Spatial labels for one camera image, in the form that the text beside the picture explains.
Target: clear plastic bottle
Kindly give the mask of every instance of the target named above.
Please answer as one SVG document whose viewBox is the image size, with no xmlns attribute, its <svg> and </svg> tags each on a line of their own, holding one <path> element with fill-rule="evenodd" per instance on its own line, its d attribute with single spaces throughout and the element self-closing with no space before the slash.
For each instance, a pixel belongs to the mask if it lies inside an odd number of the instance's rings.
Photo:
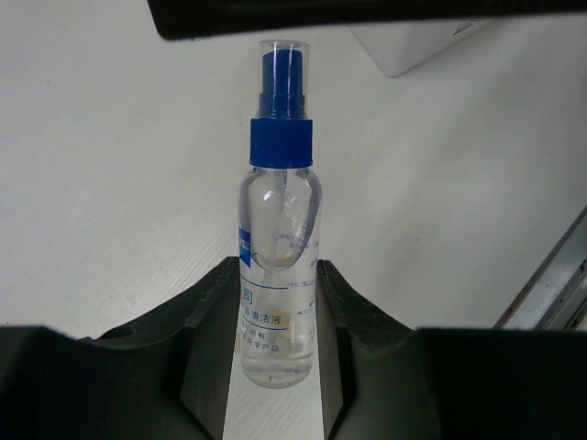
<svg viewBox="0 0 587 440">
<path fill-rule="evenodd" d="M 314 361 L 322 192 L 305 113 L 308 46 L 264 41 L 250 164 L 238 198 L 245 375 L 266 388 L 302 381 Z"/>
</svg>

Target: blue spray nozzle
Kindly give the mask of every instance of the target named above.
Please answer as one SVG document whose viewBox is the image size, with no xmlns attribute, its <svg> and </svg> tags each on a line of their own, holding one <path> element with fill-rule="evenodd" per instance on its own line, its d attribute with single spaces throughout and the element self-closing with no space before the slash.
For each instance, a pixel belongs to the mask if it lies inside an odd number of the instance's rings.
<svg viewBox="0 0 587 440">
<path fill-rule="evenodd" d="M 258 117 L 304 119 L 304 54 L 294 47 L 263 55 Z"/>
</svg>

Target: bottle base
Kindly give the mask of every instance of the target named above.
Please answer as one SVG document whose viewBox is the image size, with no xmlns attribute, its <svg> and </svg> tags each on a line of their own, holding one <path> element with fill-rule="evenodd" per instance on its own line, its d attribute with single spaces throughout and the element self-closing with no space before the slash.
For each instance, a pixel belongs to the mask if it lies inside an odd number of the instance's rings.
<svg viewBox="0 0 587 440">
<path fill-rule="evenodd" d="M 313 361 L 313 353 L 305 357 L 281 359 L 243 356 L 242 370 L 251 382 L 278 390 L 292 387 L 307 378 Z"/>
</svg>

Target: white device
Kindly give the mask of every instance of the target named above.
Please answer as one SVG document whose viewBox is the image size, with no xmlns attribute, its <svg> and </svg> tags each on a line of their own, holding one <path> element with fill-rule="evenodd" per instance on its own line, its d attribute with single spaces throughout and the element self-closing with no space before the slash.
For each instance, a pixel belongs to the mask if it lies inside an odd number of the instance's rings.
<svg viewBox="0 0 587 440">
<path fill-rule="evenodd" d="M 490 20 L 352 26 L 383 73 L 392 78 L 481 29 Z"/>
</svg>

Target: transparent protective cap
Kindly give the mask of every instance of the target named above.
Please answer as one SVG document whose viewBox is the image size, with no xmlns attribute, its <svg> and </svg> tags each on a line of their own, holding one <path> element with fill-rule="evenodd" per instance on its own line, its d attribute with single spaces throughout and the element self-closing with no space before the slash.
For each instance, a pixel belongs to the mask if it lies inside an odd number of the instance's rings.
<svg viewBox="0 0 587 440">
<path fill-rule="evenodd" d="M 258 118 L 307 119 L 306 85 L 310 47 L 300 41 L 260 43 Z"/>
</svg>

